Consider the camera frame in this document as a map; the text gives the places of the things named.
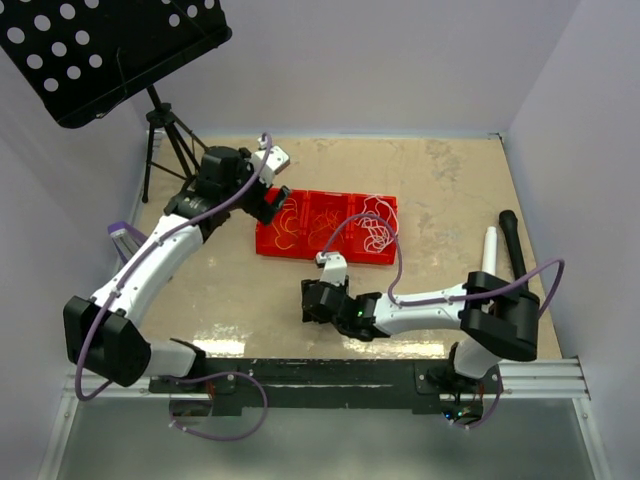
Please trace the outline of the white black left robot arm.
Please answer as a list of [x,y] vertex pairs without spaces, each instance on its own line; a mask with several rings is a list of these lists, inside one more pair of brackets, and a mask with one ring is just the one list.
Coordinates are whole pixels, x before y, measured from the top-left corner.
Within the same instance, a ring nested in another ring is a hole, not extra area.
[[114,277],[91,296],[72,297],[63,308],[67,357],[128,387],[143,377],[171,377],[185,392],[207,380],[202,350],[176,339],[146,340],[139,327],[148,309],[181,265],[221,227],[234,210],[269,225],[292,191],[272,188],[290,162],[278,146],[259,150],[215,146],[198,174],[170,198],[152,233]]

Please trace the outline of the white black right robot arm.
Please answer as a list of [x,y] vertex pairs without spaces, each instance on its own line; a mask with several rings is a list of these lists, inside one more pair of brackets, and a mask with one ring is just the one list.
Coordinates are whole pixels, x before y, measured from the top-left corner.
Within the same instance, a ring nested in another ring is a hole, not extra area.
[[459,330],[447,362],[428,371],[429,383],[450,393],[466,393],[502,360],[537,359],[540,299],[524,286],[476,271],[467,280],[436,292],[399,295],[381,292],[351,297],[349,281],[301,282],[304,322],[331,324],[362,342],[418,330]]

